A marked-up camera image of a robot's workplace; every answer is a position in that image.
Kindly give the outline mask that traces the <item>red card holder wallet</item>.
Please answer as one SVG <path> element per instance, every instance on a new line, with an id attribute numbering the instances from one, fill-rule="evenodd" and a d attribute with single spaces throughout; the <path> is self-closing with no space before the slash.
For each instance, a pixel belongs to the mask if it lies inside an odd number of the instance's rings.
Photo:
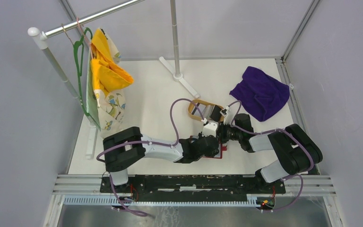
<path id="1" fill-rule="evenodd" d="M 203 158 L 222 159 L 224 151 L 227 151 L 227 143 L 219 143 L 217 149 L 214 149 L 211 152 L 207 152 L 202 157 Z"/>

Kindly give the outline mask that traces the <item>black credit card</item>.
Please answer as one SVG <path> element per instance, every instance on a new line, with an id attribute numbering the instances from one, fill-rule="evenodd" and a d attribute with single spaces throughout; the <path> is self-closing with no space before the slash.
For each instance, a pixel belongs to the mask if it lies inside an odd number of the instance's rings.
<path id="1" fill-rule="evenodd" d="M 209 119 L 215 122 L 220 122 L 223 117 L 221 114 L 222 108 L 220 106 L 215 105 L 212 113 L 209 116 Z"/>

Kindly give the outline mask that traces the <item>oval wooden tray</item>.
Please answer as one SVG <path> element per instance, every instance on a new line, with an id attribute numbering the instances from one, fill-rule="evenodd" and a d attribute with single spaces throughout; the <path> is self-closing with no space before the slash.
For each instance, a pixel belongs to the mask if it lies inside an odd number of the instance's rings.
<path id="1" fill-rule="evenodd" d="M 194 119 L 194 120 L 197 120 L 197 121 L 201 121 L 201 115 L 200 115 L 200 110 L 198 108 L 198 106 L 200 104 L 202 105 L 216 105 L 216 104 L 213 104 L 213 103 L 210 103 L 210 102 L 207 102 L 207 101 L 204 101 L 204 100 L 201 100 L 201 99 L 193 99 L 192 100 L 196 105 L 194 104 L 189 104 L 189 107 L 188 107 L 188 113 L 189 113 L 189 116 L 190 118 Z"/>

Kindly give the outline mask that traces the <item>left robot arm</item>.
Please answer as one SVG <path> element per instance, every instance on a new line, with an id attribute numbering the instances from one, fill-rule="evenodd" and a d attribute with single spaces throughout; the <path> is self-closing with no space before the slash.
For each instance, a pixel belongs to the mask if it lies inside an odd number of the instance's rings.
<path id="1" fill-rule="evenodd" d="M 140 128 L 134 126 L 105 138 L 103 147 L 104 151 L 96 160 L 105 164 L 111 186 L 122 193 L 130 186 L 128 168 L 143 158 L 190 164 L 202 157 L 216 156 L 221 145 L 213 135 L 198 135 L 176 142 L 158 140 L 141 134 Z"/>

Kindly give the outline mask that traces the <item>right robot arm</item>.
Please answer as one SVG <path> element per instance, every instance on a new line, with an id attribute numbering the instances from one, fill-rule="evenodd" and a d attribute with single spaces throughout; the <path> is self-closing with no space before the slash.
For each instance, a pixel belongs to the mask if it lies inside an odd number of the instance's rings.
<path id="1" fill-rule="evenodd" d="M 233 124 L 219 125 L 217 136 L 221 143 L 230 140 L 239 142 L 249 153 L 274 151 L 277 160 L 255 172 L 254 187 L 260 193 L 268 192 L 273 183 L 311 171 L 323 160 L 323 154 L 315 142 L 298 125 L 284 129 L 254 132 L 248 114 L 239 113 Z"/>

